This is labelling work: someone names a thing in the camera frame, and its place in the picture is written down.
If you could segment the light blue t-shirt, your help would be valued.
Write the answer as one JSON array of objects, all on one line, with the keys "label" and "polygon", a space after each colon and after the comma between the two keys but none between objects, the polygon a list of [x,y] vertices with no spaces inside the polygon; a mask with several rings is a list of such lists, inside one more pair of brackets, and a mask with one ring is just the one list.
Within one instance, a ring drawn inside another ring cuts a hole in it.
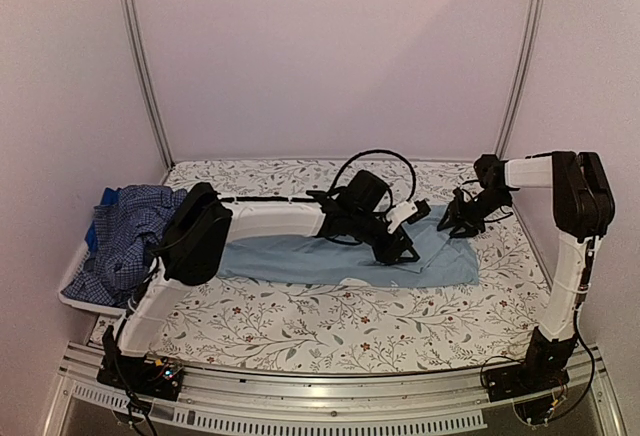
[{"label": "light blue t-shirt", "polygon": [[356,282],[377,288],[435,288],[479,284],[475,251],[465,239],[437,229],[443,205],[408,225],[419,260],[384,265],[368,245],[345,246],[302,236],[254,237],[225,246],[220,278],[251,278],[273,283],[338,285]]}]

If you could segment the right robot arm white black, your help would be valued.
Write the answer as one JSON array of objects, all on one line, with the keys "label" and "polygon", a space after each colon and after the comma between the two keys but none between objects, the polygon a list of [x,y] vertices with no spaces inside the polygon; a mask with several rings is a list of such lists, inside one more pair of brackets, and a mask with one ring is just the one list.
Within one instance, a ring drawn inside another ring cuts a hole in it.
[{"label": "right robot arm white black", "polygon": [[524,159],[501,160],[485,154],[474,163],[482,191],[466,197],[453,191],[437,229],[452,238],[483,233],[487,217],[513,204],[521,189],[547,188],[559,231],[559,255],[548,306],[533,330],[517,383],[537,392],[565,368],[579,340],[580,307],[590,288],[596,254],[615,214],[615,202],[596,152],[553,151]]}]

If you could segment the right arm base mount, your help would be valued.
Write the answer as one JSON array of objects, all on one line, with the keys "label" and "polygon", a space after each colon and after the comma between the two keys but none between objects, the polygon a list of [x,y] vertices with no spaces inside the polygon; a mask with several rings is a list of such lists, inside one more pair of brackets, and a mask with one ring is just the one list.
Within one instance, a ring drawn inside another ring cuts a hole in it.
[{"label": "right arm base mount", "polygon": [[504,366],[480,369],[480,383],[491,402],[524,397],[539,392],[561,388],[569,383],[565,368],[554,363],[515,361]]}]

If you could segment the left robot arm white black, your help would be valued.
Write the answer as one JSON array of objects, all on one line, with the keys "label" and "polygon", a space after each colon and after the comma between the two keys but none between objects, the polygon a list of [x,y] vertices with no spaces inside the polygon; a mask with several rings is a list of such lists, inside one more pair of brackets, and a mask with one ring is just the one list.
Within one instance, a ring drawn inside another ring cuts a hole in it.
[{"label": "left robot arm white black", "polygon": [[358,171],[347,185],[333,182],[302,197],[222,198],[211,184],[196,184],[154,248],[149,273],[124,315],[106,329],[102,371],[128,390],[141,389],[149,379],[146,353],[152,337],[184,295],[217,275],[231,242],[265,236],[347,236],[368,245],[382,265],[418,261],[403,226],[427,216],[431,208],[408,196],[381,209],[382,198],[391,195],[390,185],[368,170]]}]

